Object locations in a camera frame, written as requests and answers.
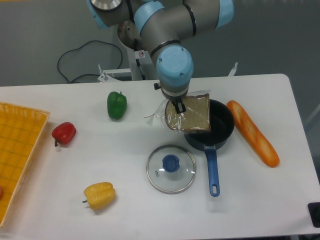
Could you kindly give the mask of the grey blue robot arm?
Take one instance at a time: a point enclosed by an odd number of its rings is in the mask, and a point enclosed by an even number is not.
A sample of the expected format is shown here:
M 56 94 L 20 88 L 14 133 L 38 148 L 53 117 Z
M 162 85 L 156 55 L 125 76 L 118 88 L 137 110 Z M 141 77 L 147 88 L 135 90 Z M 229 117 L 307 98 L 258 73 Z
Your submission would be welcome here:
M 228 24 L 234 16 L 232 0 L 184 0 L 165 8 L 159 0 L 89 0 L 98 23 L 107 27 L 131 21 L 155 65 L 159 83 L 154 88 L 172 102 L 178 114 L 194 71 L 190 52 L 181 44 L 207 30 Z

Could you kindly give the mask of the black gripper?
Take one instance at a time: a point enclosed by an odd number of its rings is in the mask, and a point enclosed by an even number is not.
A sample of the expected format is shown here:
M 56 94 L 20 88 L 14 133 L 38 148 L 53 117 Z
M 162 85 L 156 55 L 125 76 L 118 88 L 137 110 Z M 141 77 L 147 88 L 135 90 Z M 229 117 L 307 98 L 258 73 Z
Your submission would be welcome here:
M 186 87 L 179 92 L 171 92 L 164 89 L 160 82 L 154 83 L 153 87 L 155 90 L 161 90 L 163 96 L 172 102 L 177 114 L 181 114 L 187 110 L 185 104 L 183 103 L 183 98 L 187 95 L 189 87 Z

